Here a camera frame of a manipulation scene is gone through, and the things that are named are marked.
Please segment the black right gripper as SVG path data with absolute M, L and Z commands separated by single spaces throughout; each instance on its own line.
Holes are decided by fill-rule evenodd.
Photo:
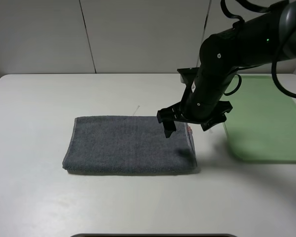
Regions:
M 175 122 L 200 123 L 202 130 L 226 121 L 225 113 L 233 109 L 229 101 L 221 101 L 226 89 L 236 75 L 232 70 L 224 76 L 209 75 L 199 67 L 197 76 L 186 85 L 180 103 L 157 111 L 158 123 L 163 124 L 166 138 L 177 131 Z

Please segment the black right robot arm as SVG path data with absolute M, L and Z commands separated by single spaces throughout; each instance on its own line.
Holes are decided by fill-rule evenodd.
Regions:
M 270 64 L 276 87 L 296 98 L 277 78 L 277 63 L 296 59 L 296 1 L 282 0 L 262 7 L 242 0 L 243 8 L 259 14 L 250 21 L 232 14 L 225 1 L 220 5 L 234 23 L 230 29 L 204 40 L 199 50 L 199 67 L 178 70 L 185 84 L 182 99 L 157 112 L 166 138 L 176 131 L 176 122 L 199 124 L 204 131 L 225 122 L 232 105 L 221 97 L 226 95 L 239 70 Z

